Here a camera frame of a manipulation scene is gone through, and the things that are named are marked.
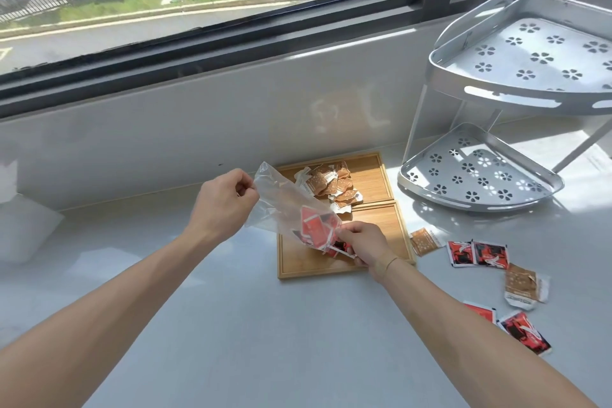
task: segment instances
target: window frame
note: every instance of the window frame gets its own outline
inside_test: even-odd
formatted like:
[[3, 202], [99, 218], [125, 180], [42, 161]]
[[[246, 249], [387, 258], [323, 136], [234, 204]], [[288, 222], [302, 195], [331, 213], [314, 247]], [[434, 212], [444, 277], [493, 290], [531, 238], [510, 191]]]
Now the window frame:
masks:
[[65, 106], [471, 10], [486, 0], [315, 0], [0, 76], [0, 118]]

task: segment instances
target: white wall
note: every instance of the white wall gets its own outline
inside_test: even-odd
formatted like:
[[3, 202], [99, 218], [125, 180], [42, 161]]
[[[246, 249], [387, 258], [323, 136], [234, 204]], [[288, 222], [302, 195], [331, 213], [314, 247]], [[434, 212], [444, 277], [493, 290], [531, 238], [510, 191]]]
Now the white wall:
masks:
[[[4, 120], [0, 164], [17, 160], [19, 192], [62, 209], [405, 141], [447, 23]], [[428, 95], [419, 136], [457, 107]]]

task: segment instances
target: red packet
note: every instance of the red packet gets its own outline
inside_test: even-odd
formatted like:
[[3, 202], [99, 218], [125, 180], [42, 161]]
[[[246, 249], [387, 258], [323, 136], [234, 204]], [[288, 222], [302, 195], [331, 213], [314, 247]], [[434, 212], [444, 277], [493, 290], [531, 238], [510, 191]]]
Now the red packet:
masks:
[[508, 247], [505, 245], [472, 242], [472, 251], [479, 266], [492, 266], [494, 268], [508, 269]]
[[474, 302], [463, 302], [463, 304], [465, 306], [467, 306], [469, 309], [477, 312], [479, 315], [481, 315], [484, 319], [486, 319], [487, 321], [495, 324], [497, 319], [496, 319], [496, 313], [497, 310], [495, 310], [494, 308], [491, 308], [489, 306], [483, 306], [483, 305], [479, 305], [477, 303]]
[[302, 224], [305, 226], [304, 234], [312, 239], [312, 245], [321, 250], [325, 245], [329, 245], [333, 235], [331, 226], [325, 224], [319, 215], [304, 219]]
[[455, 268], [474, 266], [474, 251], [471, 242], [448, 242], [446, 248], [450, 264]]
[[524, 311], [512, 314], [499, 321], [498, 326], [508, 332], [536, 355], [550, 353], [553, 348], [527, 318]]

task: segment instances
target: parking line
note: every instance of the parking line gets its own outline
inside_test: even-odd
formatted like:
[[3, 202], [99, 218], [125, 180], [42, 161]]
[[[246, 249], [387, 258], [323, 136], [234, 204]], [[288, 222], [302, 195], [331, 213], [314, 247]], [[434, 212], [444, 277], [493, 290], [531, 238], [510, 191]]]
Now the parking line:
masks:
[[4, 57], [9, 55], [9, 52], [13, 50], [12, 47], [0, 48], [0, 62], [4, 60]]

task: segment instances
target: curb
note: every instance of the curb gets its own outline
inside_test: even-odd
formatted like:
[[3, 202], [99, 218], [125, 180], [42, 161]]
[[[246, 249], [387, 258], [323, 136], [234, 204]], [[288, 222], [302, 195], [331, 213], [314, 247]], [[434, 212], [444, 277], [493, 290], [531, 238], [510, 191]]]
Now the curb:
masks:
[[176, 7], [157, 8], [154, 10], [142, 10], [132, 13], [122, 13], [119, 15], [100, 16], [96, 18], [87, 18], [84, 20], [64, 21], [49, 25], [26, 26], [23, 28], [11, 28], [0, 31], [0, 40], [12, 38], [16, 36], [24, 36], [28, 34], [46, 33], [69, 28], [78, 28], [82, 26], [94, 26], [115, 21], [146, 19], [159, 15], [166, 15], [180, 12], [192, 12], [200, 10], [215, 10], [218, 8], [233, 8], [233, 7], [248, 7], [251, 5], [261, 5], [266, 3], [281, 3], [281, 2], [296, 2], [301, 0], [219, 0], [218, 2], [202, 2], [189, 5], [180, 5]]

